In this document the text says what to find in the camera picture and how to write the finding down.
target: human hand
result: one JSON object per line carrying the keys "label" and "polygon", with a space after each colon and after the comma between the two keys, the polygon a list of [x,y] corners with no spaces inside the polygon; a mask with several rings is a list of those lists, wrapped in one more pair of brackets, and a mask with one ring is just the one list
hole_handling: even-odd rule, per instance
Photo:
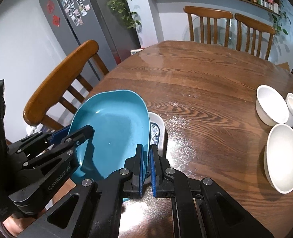
{"label": "human hand", "polygon": [[[45,212],[46,212],[46,209],[43,209],[40,213],[38,213],[37,218],[42,216]],[[35,221],[35,218],[33,217],[14,218],[13,216],[10,216],[5,221],[3,221],[3,225],[10,234],[17,237],[19,233],[21,233],[25,228],[27,228],[34,221]]]}

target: wood grain tabletop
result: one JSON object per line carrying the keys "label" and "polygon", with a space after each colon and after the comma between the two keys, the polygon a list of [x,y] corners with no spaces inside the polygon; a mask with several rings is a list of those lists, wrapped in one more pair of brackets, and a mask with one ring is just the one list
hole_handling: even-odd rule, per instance
{"label": "wood grain tabletop", "polygon": [[[129,89],[160,115],[168,132],[171,166],[188,177],[210,177],[275,238],[293,227],[293,191],[282,195],[267,181],[263,152],[270,126],[255,110],[256,89],[293,93],[293,75],[271,62],[219,45],[165,41],[135,54],[89,94]],[[151,187],[124,203],[119,237],[173,237],[170,199]]]}

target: green plant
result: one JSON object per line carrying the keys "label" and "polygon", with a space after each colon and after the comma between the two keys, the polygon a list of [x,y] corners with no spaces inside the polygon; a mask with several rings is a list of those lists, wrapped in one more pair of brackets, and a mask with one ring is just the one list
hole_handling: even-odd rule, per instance
{"label": "green plant", "polygon": [[136,15],[137,12],[131,12],[126,5],[128,0],[108,0],[107,5],[112,12],[118,14],[119,18],[122,20],[123,24],[127,28],[136,28],[141,25],[141,22],[135,20],[132,15]]}
{"label": "green plant", "polygon": [[285,21],[288,19],[290,24],[291,24],[291,21],[290,21],[290,18],[286,15],[286,12],[283,11],[283,1],[281,0],[281,11],[280,11],[280,15],[279,16],[275,16],[274,14],[272,14],[272,17],[273,17],[273,28],[275,29],[276,31],[276,35],[279,35],[281,33],[281,31],[283,31],[283,33],[285,35],[288,35],[289,33],[287,33],[286,29],[282,28],[282,22],[281,20],[282,19],[285,19]]}

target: teal plate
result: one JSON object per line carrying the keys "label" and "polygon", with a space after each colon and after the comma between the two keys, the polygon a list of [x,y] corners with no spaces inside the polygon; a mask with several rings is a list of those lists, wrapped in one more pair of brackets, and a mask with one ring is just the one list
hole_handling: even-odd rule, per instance
{"label": "teal plate", "polygon": [[144,181],[150,118],[143,99],[130,90],[99,93],[77,110],[68,134],[87,124],[94,128],[94,137],[76,149],[79,168],[73,173],[72,181],[80,184],[84,179],[107,178],[113,171],[123,168],[127,158],[135,156],[137,144],[144,148]]}

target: green leaf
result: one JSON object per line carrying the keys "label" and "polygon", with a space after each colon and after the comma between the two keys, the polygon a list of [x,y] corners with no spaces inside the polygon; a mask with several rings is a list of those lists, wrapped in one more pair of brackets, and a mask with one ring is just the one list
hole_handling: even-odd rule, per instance
{"label": "green leaf", "polygon": [[273,17],[274,22],[277,22],[278,19],[274,14],[272,14],[272,17]]}

